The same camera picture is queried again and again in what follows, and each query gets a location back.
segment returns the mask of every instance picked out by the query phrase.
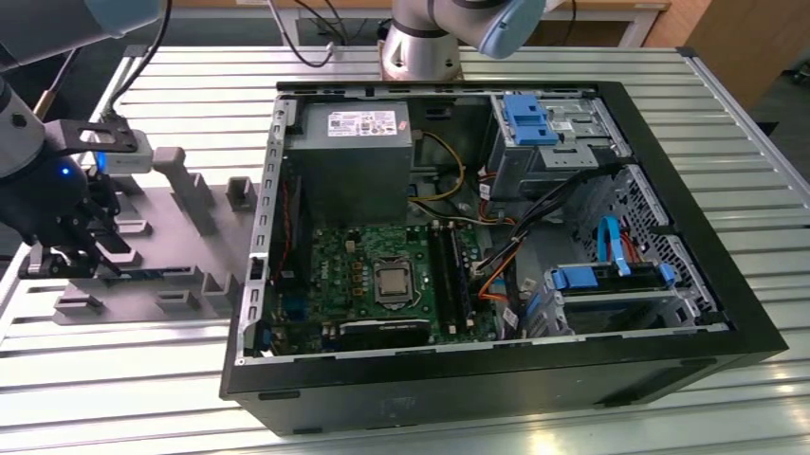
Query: power supply label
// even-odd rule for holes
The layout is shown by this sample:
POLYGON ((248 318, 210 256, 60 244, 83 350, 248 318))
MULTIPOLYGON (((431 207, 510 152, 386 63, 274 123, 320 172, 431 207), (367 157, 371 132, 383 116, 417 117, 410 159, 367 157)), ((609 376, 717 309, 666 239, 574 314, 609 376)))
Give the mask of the power supply label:
POLYGON ((332 112, 330 114, 330 137, 395 136, 398 133, 394 111, 332 112))

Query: computer component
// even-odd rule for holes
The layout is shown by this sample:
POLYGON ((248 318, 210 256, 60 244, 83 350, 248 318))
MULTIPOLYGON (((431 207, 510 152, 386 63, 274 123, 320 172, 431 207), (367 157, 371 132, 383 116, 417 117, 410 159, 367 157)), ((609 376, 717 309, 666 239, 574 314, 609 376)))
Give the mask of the computer component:
POLYGON ((310 281, 252 243, 223 375, 278 434, 647 403, 785 349, 619 84, 279 89, 255 240, 300 179, 310 281))
POLYGON ((315 224, 403 223, 413 139, 407 104, 315 103, 284 143, 315 224))

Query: blue drive bracket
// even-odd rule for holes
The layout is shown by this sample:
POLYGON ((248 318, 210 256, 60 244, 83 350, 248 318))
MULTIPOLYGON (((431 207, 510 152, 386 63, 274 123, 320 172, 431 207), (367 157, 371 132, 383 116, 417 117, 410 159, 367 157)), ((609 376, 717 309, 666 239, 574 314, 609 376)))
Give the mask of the blue drive bracket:
POLYGON ((673 266, 667 263, 662 263, 658 265, 658 271, 661 272, 661 278, 663 278, 663 283, 666 283, 669 287, 675 286, 677 277, 673 266))
POLYGON ((549 124, 549 111, 534 95, 503 95, 503 118, 518 145, 555 145, 559 137, 549 124))
POLYGON ((597 274, 589 266, 561 267, 553 272, 553 282, 555 289, 582 289, 586 287, 598 287, 597 274))

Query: metal workbench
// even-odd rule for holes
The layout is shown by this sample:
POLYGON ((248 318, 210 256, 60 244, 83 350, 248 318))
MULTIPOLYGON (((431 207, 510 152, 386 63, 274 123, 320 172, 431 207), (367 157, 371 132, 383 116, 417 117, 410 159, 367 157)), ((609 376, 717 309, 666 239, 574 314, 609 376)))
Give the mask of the metal workbench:
MULTIPOLYGON (((258 181, 275 82, 374 80, 377 58, 362 48, 314 70, 282 48, 167 48, 119 112, 154 146, 186 147, 187 164, 210 184, 230 175, 258 181)), ((671 50, 583 48, 527 50, 502 63, 465 51, 462 61, 467 80, 626 84, 790 351, 643 407, 280 439, 218 397, 227 321, 60 327, 51 315, 64 281, 10 275, 0 284, 0 451, 810 451, 810 191, 699 60, 671 50)), ((132 64, 120 65, 108 94, 132 64)), ((154 175, 140 182, 164 185, 154 175)))

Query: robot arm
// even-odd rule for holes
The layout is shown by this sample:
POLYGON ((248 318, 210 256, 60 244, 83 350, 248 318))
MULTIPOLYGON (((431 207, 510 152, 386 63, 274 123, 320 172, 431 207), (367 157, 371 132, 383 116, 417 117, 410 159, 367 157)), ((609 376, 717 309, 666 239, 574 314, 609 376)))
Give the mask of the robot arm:
POLYGON ((386 76, 446 81, 461 70, 458 41, 495 59, 525 44, 546 0, 394 0, 394 21, 382 52, 386 76))
MULTIPOLYGON (((160 0, 4 0, 0 2, 0 73, 154 22, 160 0)), ((115 124, 58 120, 44 124, 0 79, 0 222, 31 245, 24 278, 92 277, 108 252, 128 249, 116 234, 111 179, 83 170, 71 155, 134 153, 123 118, 115 124), (104 133, 111 143, 83 140, 104 133)))
POLYGON ((160 17, 160 0, 3 0, 0 73, 107 38, 160 17))

